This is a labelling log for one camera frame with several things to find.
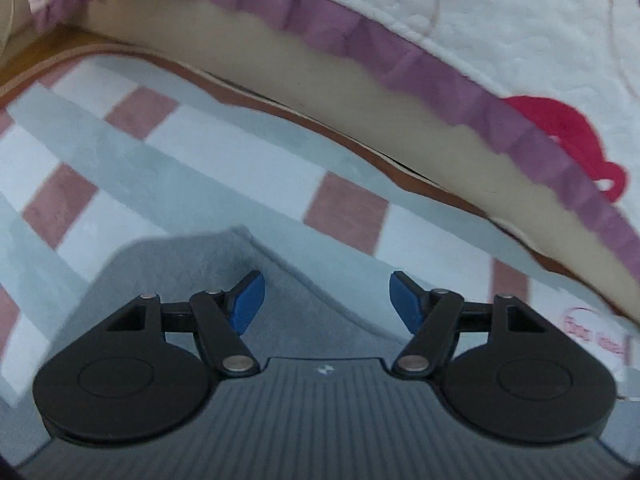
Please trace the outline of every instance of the mattress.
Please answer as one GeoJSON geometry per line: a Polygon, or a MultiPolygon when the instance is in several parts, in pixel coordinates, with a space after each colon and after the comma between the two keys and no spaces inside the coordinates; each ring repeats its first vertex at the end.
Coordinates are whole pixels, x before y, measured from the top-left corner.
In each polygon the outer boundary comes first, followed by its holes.
{"type": "MultiPolygon", "coordinates": [[[[85,1],[31,4],[47,27],[85,1]]],[[[530,1],[101,0],[79,23],[164,50],[394,158],[487,211],[637,319],[628,12],[611,0],[538,0],[544,5],[529,27],[509,37],[530,1]],[[580,12],[586,32],[572,25],[580,12]],[[473,25],[478,19],[491,26],[473,25]],[[598,24],[620,31],[602,51],[598,24]],[[587,33],[590,47],[573,48],[587,33]],[[611,49],[619,62],[598,64],[611,49]],[[527,62],[527,53],[542,54],[527,62]]]]}

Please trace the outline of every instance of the silver screw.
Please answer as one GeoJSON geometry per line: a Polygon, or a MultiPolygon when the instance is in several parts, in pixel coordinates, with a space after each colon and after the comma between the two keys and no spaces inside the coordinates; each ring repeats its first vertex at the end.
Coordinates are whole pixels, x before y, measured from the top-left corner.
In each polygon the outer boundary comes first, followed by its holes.
{"type": "Polygon", "coordinates": [[[231,355],[222,361],[222,365],[230,372],[247,372],[254,366],[254,360],[246,355],[231,355]]]}
{"type": "Polygon", "coordinates": [[[403,355],[398,366],[405,372],[423,372],[429,367],[429,360],[421,355],[403,355]]]}

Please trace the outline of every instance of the striped cloth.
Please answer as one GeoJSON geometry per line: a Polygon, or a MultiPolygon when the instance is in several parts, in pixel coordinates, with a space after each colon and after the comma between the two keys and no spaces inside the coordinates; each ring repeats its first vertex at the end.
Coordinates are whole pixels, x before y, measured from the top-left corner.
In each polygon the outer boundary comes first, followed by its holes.
{"type": "Polygon", "coordinates": [[[238,224],[339,301],[355,290],[346,306],[393,332],[406,330],[386,287],[402,269],[469,301],[517,294],[614,373],[629,361],[626,330],[595,294],[488,222],[149,62],[89,56],[0,109],[0,396],[15,404],[28,390],[119,249],[238,224]]]}

